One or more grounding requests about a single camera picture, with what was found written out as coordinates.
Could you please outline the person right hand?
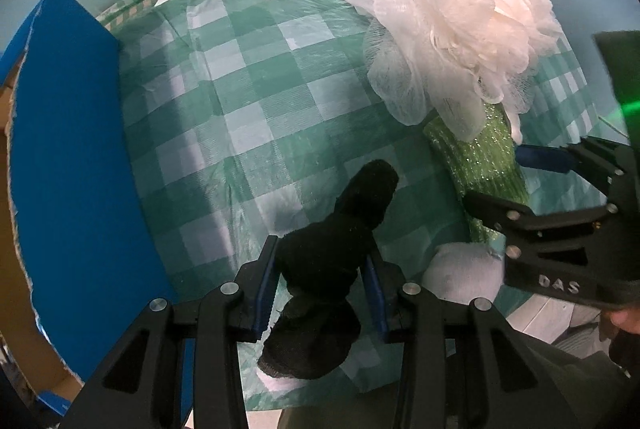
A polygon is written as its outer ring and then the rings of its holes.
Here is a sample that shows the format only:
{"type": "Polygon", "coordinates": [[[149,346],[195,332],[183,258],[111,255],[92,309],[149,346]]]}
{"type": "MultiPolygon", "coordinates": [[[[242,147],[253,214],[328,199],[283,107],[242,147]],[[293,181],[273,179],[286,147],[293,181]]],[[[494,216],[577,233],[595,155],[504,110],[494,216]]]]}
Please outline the person right hand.
{"type": "Polygon", "coordinates": [[[640,308],[628,308],[608,314],[610,322],[621,331],[629,334],[640,334],[640,308]]]}

